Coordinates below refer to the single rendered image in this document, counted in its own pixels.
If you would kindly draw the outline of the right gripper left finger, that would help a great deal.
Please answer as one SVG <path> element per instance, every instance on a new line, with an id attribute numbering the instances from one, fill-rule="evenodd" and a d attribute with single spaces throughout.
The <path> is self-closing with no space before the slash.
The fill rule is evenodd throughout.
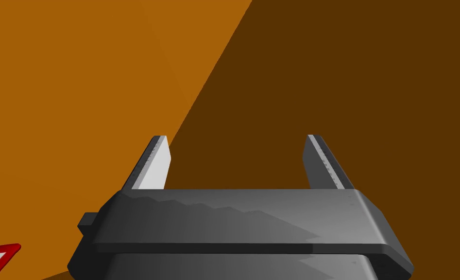
<path id="1" fill-rule="evenodd" d="M 122 189 L 164 189 L 170 162 L 167 137 L 153 136 Z"/>

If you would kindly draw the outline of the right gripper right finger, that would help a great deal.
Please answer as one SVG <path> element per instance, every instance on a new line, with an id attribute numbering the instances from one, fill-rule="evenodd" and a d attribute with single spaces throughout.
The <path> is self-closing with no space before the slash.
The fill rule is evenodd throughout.
<path id="1" fill-rule="evenodd" d="M 353 189 L 354 186 L 320 135 L 307 135 L 303 165 L 312 189 Z"/>

